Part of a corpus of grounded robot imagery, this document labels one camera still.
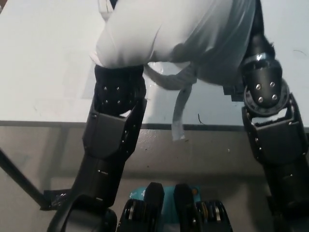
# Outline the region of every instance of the white strap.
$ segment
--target white strap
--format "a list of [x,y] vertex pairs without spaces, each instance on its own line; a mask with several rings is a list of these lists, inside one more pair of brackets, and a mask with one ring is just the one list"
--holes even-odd
[[149,65],[145,65],[144,73],[158,86],[166,90],[180,90],[174,107],[171,129],[174,141],[184,139],[183,111],[190,97],[192,85],[197,82],[193,64],[190,64],[175,75],[162,75],[153,70]]

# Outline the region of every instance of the robot knee joint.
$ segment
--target robot knee joint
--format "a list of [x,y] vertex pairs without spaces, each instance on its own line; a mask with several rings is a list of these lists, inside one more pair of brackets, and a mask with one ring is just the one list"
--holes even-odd
[[95,67],[95,109],[103,114],[121,115],[132,110],[146,95],[143,66],[122,69]]

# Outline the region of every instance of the gray floor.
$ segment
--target gray floor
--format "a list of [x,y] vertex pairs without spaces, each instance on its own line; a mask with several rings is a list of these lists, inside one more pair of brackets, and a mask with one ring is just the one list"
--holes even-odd
[[[83,156],[83,129],[0,128],[0,147],[41,190],[70,188]],[[271,232],[261,167],[242,132],[187,131],[173,143],[170,131],[142,130],[126,163],[113,210],[150,181],[202,186],[205,199],[225,204],[235,232]],[[44,232],[54,212],[38,206],[0,170],[0,231]]]

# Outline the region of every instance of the humanoid robot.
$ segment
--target humanoid robot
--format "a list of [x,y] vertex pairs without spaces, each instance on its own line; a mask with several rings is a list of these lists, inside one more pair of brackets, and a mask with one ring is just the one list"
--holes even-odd
[[[241,64],[244,85],[242,119],[254,158],[263,166],[270,188],[269,209],[275,232],[309,231],[308,139],[297,103],[282,78],[275,49],[264,35],[260,0],[247,52]],[[48,232],[156,232],[164,199],[163,187],[151,183],[144,200],[130,199],[117,225],[114,204],[126,160],[134,152],[145,108],[143,66],[109,70],[95,67],[95,94],[87,120],[84,158],[72,188],[44,204],[29,183],[22,184],[17,170],[5,159],[2,168],[37,199],[42,209],[57,208]],[[275,121],[253,123],[286,109]],[[127,117],[121,114],[130,111]],[[231,232],[220,201],[194,203],[186,184],[175,188],[174,201],[181,232]]]

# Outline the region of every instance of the white cloth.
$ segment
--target white cloth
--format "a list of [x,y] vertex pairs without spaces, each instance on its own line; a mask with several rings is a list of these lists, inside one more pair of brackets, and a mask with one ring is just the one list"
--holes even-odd
[[[93,60],[111,69],[145,65],[149,77],[165,89],[191,91],[197,79],[230,86],[237,80],[254,11],[255,0],[118,0]],[[147,65],[188,61],[187,68],[170,76],[154,73]],[[183,99],[179,109],[188,97],[178,97]],[[178,129],[179,113],[173,117]]]

